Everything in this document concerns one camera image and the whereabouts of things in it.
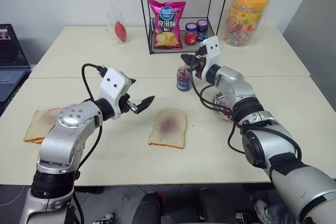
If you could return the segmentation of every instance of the laptop keyboard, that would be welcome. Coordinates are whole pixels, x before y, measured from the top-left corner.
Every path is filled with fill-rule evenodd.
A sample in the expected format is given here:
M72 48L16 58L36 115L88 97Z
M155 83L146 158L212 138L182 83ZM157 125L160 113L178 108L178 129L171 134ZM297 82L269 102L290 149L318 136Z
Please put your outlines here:
M0 84L15 84L25 70L1 70Z

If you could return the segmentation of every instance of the red object in glass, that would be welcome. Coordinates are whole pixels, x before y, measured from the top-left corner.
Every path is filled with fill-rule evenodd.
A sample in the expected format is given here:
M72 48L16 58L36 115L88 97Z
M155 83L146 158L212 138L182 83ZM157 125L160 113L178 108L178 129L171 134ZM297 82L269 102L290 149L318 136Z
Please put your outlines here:
M126 29L119 21L115 23L114 32L122 42L126 41L126 35L127 35Z

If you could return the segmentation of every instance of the plastic bag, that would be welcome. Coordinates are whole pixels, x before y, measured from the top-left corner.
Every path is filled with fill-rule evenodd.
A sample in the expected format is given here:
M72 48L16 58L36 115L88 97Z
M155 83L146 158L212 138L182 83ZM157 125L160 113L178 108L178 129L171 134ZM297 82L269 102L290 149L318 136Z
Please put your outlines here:
M155 15L154 48L163 46L182 49L179 21L185 2L159 3L155 0L148 0L148 2Z
M227 0L224 40L232 46L245 46L258 37L270 0Z

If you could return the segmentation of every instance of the label on jar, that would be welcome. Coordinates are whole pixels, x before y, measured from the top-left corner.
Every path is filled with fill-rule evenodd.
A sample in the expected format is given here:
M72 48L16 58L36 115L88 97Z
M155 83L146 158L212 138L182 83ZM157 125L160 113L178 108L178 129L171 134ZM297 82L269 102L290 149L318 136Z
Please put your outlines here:
M197 31L197 41L203 41L208 38L207 30L198 30Z
M230 7L230 12L227 18L227 24L232 29L237 31L253 31L258 27L262 16L262 12L248 13Z
M191 88L191 82L183 82L183 81L178 81L177 82L177 88L183 91L187 91Z
M185 34L185 43L188 45L193 45L197 42L197 33Z

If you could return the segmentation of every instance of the shoe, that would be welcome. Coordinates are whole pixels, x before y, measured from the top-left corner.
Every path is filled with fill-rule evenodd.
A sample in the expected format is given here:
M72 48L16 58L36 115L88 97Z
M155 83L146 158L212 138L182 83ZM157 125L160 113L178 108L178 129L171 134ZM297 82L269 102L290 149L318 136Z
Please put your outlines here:
M275 221L273 217L272 208L269 207L267 203L259 199L254 202L253 206L259 220L263 224L277 224L277 221Z

